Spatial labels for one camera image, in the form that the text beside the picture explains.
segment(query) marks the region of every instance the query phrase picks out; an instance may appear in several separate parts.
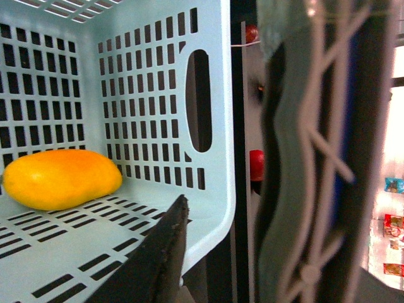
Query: snack package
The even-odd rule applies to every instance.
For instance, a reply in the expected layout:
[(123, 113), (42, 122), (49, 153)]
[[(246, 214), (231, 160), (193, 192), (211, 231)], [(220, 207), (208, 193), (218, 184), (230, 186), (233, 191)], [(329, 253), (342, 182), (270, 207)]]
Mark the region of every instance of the snack package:
[(404, 180), (399, 178), (385, 178), (384, 191), (389, 193), (404, 194)]
[(397, 238), (402, 241), (404, 237), (403, 217), (385, 214), (383, 237)]
[(384, 273), (386, 275), (404, 276), (404, 265), (383, 263)]
[(404, 250), (404, 241), (403, 239), (393, 238), (390, 239), (390, 248), (395, 251)]

